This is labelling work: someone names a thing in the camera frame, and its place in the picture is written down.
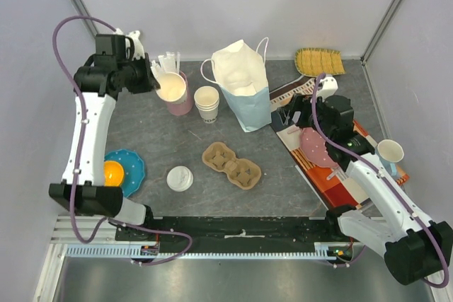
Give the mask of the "blue white paper bag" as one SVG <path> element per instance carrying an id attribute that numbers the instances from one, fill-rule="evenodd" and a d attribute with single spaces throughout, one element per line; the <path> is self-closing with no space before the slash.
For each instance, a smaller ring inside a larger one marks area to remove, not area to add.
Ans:
<path id="1" fill-rule="evenodd" d="M 217 50 L 202 62 L 203 78 L 219 86 L 244 132 L 254 132 L 271 123 L 270 90 L 266 72 L 269 38 L 255 48 L 238 40 Z"/>

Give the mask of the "brown cardboard cup carrier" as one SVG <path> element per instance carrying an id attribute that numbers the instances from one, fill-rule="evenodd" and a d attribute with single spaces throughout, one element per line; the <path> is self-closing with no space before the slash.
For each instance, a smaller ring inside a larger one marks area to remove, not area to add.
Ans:
<path id="1" fill-rule="evenodd" d="M 214 142 L 202 153 L 202 162 L 209 168 L 224 173 L 233 185 L 242 190 L 256 186 L 262 176 L 260 167 L 246 158 L 237 158 L 223 142 Z"/>

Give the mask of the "white paper coffee cup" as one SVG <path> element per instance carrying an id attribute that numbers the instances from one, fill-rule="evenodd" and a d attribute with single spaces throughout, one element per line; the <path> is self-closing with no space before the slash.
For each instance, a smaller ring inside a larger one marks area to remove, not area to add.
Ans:
<path id="1" fill-rule="evenodd" d="M 179 104 L 187 98 L 187 84 L 185 79 L 177 73 L 160 74 L 157 81 L 160 89 L 156 93 L 165 102 Z"/>

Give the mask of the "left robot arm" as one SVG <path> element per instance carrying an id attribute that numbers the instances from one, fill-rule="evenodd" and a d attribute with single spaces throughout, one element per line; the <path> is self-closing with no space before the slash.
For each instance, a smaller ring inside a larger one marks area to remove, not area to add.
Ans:
<path id="1" fill-rule="evenodd" d="M 110 119 L 118 95 L 147 93 L 159 88 L 149 56 L 129 58 L 124 52 L 91 55 L 70 76 L 75 86 L 76 121 L 71 151 L 62 179 L 49 186 L 49 196 L 70 216 L 105 216 L 131 224 L 131 233 L 149 240 L 155 223 L 148 206 L 126 198 L 120 186 L 105 184 L 104 156 Z"/>

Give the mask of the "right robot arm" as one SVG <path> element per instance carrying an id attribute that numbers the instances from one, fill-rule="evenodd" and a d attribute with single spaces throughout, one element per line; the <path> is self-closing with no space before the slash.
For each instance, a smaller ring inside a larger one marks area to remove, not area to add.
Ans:
<path id="1" fill-rule="evenodd" d="M 277 109 L 284 126 L 315 129 L 325 142 L 328 156 L 369 196 L 384 217 L 383 223 L 353 208 L 339 208 L 324 223 L 326 236 L 334 241 L 350 236 L 380 255 L 395 280 L 411 284 L 438 271 L 449 282 L 452 227 L 436 223 L 424 213 L 385 170 L 375 148 L 355 131 L 350 99 L 332 95 L 312 99 L 295 94 Z"/>

